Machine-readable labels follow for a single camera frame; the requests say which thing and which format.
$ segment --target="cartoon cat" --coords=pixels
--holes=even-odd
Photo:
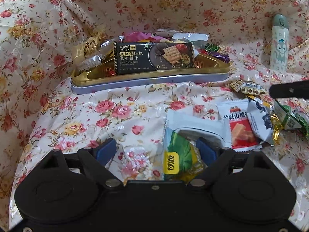
[[[279,41],[274,40],[273,43],[276,47],[276,60],[280,66],[286,65],[286,52],[287,52],[287,46],[286,41],[283,41],[283,39],[280,39]]]

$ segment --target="thermos bottle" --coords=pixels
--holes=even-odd
[[[285,16],[275,15],[272,20],[270,69],[285,72],[289,51],[289,25]]]

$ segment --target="black biscuit package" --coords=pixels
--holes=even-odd
[[[114,42],[115,74],[193,68],[191,43]]]

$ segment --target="green snack package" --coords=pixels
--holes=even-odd
[[[296,116],[292,112],[292,109],[288,105],[281,105],[276,99],[274,101],[274,111],[278,116],[284,130],[294,130],[301,128],[302,125],[297,120]]]
[[[184,137],[166,127],[163,139],[164,180],[189,183],[204,169],[198,148]]]
[[[297,107],[294,110],[294,114],[298,122],[302,125],[302,128],[300,129],[300,131],[302,132],[302,134],[304,134],[306,139],[309,140],[309,114],[301,111],[300,107]]]

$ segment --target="floral fabric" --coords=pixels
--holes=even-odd
[[[276,13],[290,25],[287,73],[268,69]],[[230,55],[231,76],[220,83],[128,84],[74,95],[69,78],[63,80],[72,71],[70,49],[103,23],[106,38],[158,28],[208,33],[209,41]],[[113,137],[118,152],[111,172],[123,181],[159,179],[167,109],[216,119],[217,102],[240,97],[228,88],[232,80],[251,79],[269,88],[309,78],[307,0],[0,0],[0,26],[0,226],[5,229],[11,189],[13,226],[20,219],[14,191],[51,149],[73,153]],[[304,100],[285,103],[309,111]],[[281,145],[264,151],[296,188],[290,219],[306,230],[309,150],[297,134],[283,132]]]

